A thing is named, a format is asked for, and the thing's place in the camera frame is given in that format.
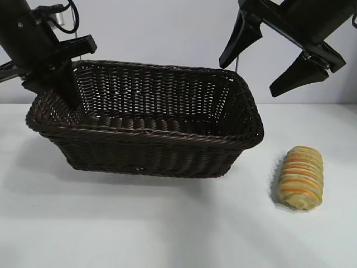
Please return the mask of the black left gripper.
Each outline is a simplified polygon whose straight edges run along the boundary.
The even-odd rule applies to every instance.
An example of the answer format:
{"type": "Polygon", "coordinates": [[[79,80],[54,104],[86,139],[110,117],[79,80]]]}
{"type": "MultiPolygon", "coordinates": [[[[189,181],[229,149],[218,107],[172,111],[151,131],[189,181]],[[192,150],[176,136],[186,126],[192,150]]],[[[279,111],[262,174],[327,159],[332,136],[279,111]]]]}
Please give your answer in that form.
{"type": "Polygon", "coordinates": [[[59,41],[53,28],[73,34],[79,13],[73,1],[67,5],[29,7],[26,1],[1,1],[1,48],[10,61],[1,65],[1,81],[19,77],[34,93],[52,90],[72,109],[80,104],[72,59],[95,53],[92,36],[59,41]]]}

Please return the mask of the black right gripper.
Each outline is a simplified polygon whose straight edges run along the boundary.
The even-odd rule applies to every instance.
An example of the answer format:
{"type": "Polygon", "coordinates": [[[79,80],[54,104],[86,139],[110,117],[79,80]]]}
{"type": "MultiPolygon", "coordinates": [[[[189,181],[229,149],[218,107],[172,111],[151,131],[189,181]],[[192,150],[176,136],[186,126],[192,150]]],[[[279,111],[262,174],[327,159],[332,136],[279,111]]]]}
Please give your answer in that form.
{"type": "MultiPolygon", "coordinates": [[[[356,1],[239,1],[233,32],[219,58],[221,68],[227,68],[240,53],[261,39],[261,22],[290,39],[302,50],[322,58],[335,73],[345,60],[325,39],[356,11],[356,1]]],[[[291,66],[271,85],[273,97],[298,87],[323,82],[328,72],[313,57],[301,52],[291,66]]]]}

